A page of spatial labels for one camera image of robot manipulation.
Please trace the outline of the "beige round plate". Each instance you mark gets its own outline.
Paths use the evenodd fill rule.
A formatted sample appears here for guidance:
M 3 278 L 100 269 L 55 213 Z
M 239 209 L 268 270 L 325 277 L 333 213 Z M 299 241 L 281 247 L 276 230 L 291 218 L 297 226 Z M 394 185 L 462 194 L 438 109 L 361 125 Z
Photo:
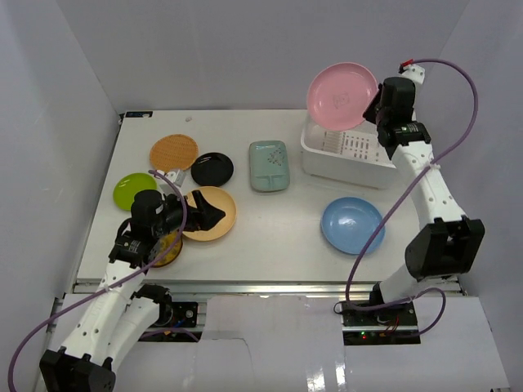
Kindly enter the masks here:
M 199 242 L 217 240 L 226 235 L 234 226 L 237 217 L 237 208 L 234 199 L 222 188 L 204 186 L 196 188 L 207 202 L 222 210 L 225 216 L 209 231 L 184 231 L 185 237 Z

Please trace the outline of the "pink round plate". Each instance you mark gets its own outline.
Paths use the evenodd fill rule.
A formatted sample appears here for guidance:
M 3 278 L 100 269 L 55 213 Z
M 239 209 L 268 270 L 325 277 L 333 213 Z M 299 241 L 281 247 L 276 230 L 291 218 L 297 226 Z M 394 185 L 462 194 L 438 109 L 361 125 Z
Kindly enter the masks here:
M 363 65 L 342 62 L 322 70 L 306 95 L 311 119 L 329 131 L 358 127 L 363 113 L 378 91 L 378 82 Z

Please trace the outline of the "blue round plate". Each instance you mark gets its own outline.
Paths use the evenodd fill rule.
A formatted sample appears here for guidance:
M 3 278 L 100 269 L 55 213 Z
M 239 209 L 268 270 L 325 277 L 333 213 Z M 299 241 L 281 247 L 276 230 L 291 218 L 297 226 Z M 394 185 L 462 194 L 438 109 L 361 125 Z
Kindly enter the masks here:
M 355 197 L 333 200 L 323 211 L 320 228 L 325 239 L 340 252 L 357 256 L 382 221 L 371 203 Z

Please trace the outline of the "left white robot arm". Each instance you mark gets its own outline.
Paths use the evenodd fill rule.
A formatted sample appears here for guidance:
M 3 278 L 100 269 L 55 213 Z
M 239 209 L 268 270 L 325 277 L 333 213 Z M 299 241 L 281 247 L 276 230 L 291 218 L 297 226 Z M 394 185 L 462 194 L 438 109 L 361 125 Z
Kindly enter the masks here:
M 46 350 L 39 367 L 49 391 L 111 391 L 116 372 L 145 330 L 166 326 L 173 318 L 167 288 L 145 284 L 145 267 L 166 256 L 169 234 L 209 231 L 226 214 L 198 190 L 189 206 L 180 193 L 138 192 L 131 215 L 118 228 L 100 295 L 88 307 L 58 350 Z

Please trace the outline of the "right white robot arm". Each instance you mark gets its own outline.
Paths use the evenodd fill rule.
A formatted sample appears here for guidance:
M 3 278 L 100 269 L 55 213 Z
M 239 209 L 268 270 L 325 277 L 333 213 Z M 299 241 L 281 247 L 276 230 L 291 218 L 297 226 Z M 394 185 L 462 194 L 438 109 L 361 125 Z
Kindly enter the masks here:
M 409 186 L 420 229 L 405 249 L 404 264 L 371 291 L 369 317 L 381 326 L 397 318 L 396 301 L 417 295 L 428 279 L 468 273 L 485 236 L 483 222 L 467 216 L 432 161 L 431 137 L 422 123 L 413 120 L 415 96 L 413 81 L 386 78 L 364 112 Z

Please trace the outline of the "white plastic bin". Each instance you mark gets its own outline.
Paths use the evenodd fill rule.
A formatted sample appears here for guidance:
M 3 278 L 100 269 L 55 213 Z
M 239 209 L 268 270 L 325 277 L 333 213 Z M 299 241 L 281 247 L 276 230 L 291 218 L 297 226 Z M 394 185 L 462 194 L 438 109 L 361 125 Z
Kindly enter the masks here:
M 309 175 L 375 189 L 389 189 L 401 182 L 370 122 L 330 131 L 307 117 L 300 142 L 302 168 Z

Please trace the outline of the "yellow patterned black-rimmed plate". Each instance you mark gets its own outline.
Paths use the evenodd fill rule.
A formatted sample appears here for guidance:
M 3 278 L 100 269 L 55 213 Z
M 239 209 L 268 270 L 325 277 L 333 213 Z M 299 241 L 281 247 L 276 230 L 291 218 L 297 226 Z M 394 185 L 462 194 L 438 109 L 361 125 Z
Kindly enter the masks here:
M 162 259 L 158 260 L 153 265 L 153 268 L 162 268 L 164 266 L 167 266 L 171 264 L 179 256 L 183 248 L 183 240 L 180 238 L 173 246 L 172 243 L 175 241 L 176 237 L 177 232 L 173 232 L 161 238 L 161 247 L 159 249 L 159 254 L 163 254 L 164 252 L 166 252 L 167 249 L 169 249 L 169 252 L 166 253 Z

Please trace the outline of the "black round plate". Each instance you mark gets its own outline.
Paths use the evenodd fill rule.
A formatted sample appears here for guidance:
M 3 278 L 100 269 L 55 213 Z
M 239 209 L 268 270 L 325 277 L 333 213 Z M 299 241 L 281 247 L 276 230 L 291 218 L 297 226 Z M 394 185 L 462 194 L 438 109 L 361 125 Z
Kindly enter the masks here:
M 233 176 L 234 164 L 222 153 L 206 153 L 195 160 L 190 174 L 193 181 L 200 186 L 221 187 Z

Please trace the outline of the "green round plate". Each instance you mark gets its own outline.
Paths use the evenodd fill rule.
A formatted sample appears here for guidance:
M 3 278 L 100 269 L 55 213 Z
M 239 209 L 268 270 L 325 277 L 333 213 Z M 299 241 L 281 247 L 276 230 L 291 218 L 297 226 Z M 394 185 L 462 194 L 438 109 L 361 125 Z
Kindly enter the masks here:
M 132 173 L 118 181 L 113 190 L 113 200 L 118 208 L 129 212 L 137 193 L 156 189 L 156 180 L 150 174 Z

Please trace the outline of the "orange woven round plate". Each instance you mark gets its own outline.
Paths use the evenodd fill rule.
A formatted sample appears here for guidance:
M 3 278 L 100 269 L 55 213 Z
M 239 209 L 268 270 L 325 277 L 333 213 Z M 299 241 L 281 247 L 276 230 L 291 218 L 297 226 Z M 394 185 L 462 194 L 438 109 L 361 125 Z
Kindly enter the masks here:
M 187 135 L 174 134 L 158 140 L 150 150 L 150 163 L 156 170 L 188 170 L 199 156 L 199 147 Z

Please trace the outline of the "teal rectangular ceramic plate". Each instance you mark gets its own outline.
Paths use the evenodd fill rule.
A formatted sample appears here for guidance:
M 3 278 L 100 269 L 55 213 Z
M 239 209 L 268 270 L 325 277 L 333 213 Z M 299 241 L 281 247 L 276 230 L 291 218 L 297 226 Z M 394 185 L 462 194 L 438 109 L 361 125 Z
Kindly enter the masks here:
M 248 149 L 250 185 L 261 193 L 286 190 L 290 184 L 287 148 L 281 140 L 259 140 Z

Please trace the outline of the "dark label sticker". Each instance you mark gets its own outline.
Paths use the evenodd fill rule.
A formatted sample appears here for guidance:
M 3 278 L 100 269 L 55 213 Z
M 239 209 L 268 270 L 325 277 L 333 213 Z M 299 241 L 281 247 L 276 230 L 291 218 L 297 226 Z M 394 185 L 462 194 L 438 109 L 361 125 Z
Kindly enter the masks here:
M 127 111 L 125 118 L 151 118 L 153 114 L 153 111 Z

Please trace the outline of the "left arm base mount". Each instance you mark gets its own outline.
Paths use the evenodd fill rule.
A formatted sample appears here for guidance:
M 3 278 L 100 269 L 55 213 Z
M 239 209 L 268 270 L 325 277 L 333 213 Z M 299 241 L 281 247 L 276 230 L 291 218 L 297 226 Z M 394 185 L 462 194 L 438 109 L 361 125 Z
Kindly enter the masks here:
M 159 319 L 152 327 L 193 328 L 198 324 L 199 304 L 194 301 L 171 301 L 160 311 Z

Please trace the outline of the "aluminium frame rail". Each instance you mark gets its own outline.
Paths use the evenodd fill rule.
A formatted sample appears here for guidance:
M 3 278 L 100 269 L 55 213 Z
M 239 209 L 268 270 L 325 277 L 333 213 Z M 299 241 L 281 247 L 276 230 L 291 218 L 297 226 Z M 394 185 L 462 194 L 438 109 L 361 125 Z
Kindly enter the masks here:
M 167 288 L 172 301 L 194 301 L 199 304 L 198 312 L 198 324 L 193 328 L 183 327 L 149 327 L 145 330 L 144 334 L 138 341 L 186 341 L 192 340 L 197 341 L 203 331 L 201 329 L 202 321 L 199 320 L 201 312 L 201 303 L 197 301 L 198 296 L 211 296 L 211 295 L 268 295 L 268 296 L 326 296 L 336 298 L 339 301 L 345 301 L 347 306 L 356 311 L 360 312 L 374 312 L 377 310 L 383 310 L 397 305 L 413 304 L 412 298 L 403 298 L 398 303 L 392 303 L 388 306 L 382 305 L 370 305 L 369 298 L 371 291 L 375 285 L 369 283 L 357 283 L 350 287 L 347 287 L 341 283 L 257 283 L 257 282 L 211 282 L 211 281 L 199 281 L 199 282 L 160 282 L 160 281 L 145 281 L 145 284 L 154 284 Z M 82 299 L 81 304 L 88 307 L 88 302 L 97 298 L 100 292 L 97 291 L 91 294 L 89 297 Z M 423 334 L 429 332 L 432 329 L 431 326 L 421 328 L 418 326 L 418 335 L 420 338 Z

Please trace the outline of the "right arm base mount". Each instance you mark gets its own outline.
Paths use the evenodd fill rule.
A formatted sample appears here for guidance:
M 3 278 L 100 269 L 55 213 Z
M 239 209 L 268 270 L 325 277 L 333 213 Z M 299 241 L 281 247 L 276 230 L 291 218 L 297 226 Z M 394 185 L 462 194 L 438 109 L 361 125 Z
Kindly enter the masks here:
M 418 318 L 413 304 L 374 312 L 350 309 L 339 301 L 333 312 L 341 317 L 344 346 L 419 345 Z

